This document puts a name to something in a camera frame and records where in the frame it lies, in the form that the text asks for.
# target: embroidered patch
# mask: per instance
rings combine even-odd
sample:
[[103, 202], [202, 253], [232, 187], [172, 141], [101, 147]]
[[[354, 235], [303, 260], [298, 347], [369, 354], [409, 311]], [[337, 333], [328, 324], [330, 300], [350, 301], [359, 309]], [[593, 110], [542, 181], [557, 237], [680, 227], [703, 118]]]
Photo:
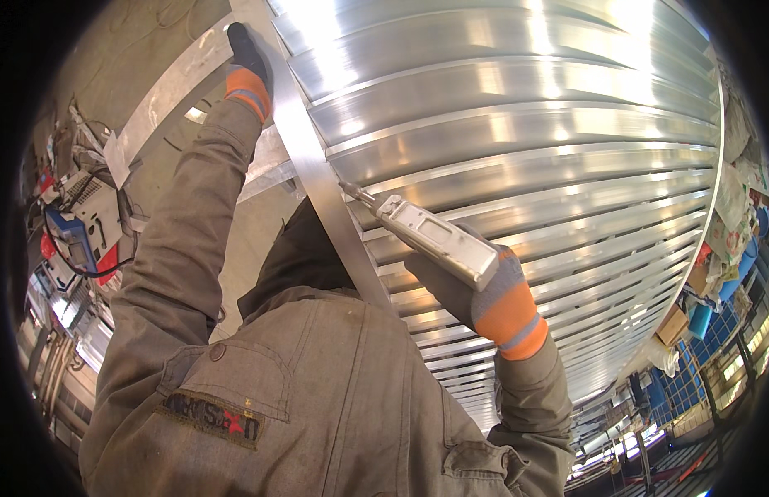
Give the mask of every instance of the embroidered patch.
[[213, 395], [186, 390], [172, 392], [155, 407], [155, 412], [255, 450], [266, 419], [263, 414], [239, 410]]

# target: work glove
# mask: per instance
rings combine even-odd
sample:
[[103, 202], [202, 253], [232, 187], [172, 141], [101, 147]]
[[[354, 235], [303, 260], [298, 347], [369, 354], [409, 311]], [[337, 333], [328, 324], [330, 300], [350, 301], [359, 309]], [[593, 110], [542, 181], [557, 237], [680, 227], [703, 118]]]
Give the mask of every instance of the work glove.
[[459, 227], [498, 251], [498, 271], [484, 290], [471, 289], [420, 253], [410, 253], [404, 265], [460, 323], [495, 342], [504, 359], [528, 359], [544, 345], [548, 324], [537, 312], [520, 260], [508, 246]]
[[232, 63], [227, 69], [225, 99], [239, 99], [249, 105], [262, 124], [271, 114], [271, 99], [266, 90], [268, 73], [263, 57], [240, 22], [227, 28], [227, 38], [232, 48]]

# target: red star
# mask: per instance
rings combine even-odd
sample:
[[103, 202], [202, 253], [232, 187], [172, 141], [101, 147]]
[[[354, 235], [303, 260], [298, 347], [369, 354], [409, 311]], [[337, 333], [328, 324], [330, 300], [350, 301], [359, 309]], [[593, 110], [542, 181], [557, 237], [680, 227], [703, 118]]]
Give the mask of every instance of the red star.
[[227, 418], [227, 421], [225, 421], [225, 426], [228, 426], [230, 429], [230, 435], [232, 435], [232, 432], [239, 431], [244, 432], [244, 429], [240, 427], [240, 424], [238, 424], [238, 420], [240, 419], [240, 414], [237, 414], [233, 416], [227, 410], [225, 410], [225, 417]]

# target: jacket sleeve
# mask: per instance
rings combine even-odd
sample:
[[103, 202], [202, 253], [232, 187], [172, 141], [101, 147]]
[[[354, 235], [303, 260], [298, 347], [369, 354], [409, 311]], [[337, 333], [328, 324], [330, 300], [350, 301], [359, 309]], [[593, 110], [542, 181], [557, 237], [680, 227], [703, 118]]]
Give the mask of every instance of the jacket sleeve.
[[501, 384], [501, 422], [490, 431], [495, 445], [511, 445], [529, 464], [518, 477], [525, 495], [563, 495], [574, 460], [570, 449], [572, 403], [556, 344], [548, 333], [526, 360], [495, 356]]
[[111, 300], [114, 335], [81, 444], [87, 488], [115, 433], [147, 419], [160, 402], [164, 363], [184, 347], [208, 343], [221, 305], [218, 275], [232, 214], [260, 131], [246, 104], [227, 99], [213, 107], [123, 272]]

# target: jacket button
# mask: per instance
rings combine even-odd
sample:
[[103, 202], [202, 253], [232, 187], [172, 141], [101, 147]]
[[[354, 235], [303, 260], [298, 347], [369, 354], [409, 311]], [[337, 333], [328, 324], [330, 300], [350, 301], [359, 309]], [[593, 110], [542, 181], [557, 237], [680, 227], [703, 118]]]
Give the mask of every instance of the jacket button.
[[225, 354], [225, 345], [223, 343], [217, 343], [216, 345], [213, 345], [210, 348], [210, 352], [208, 352], [208, 357], [210, 357], [210, 360], [213, 362], [216, 362], [221, 359], [221, 356]]

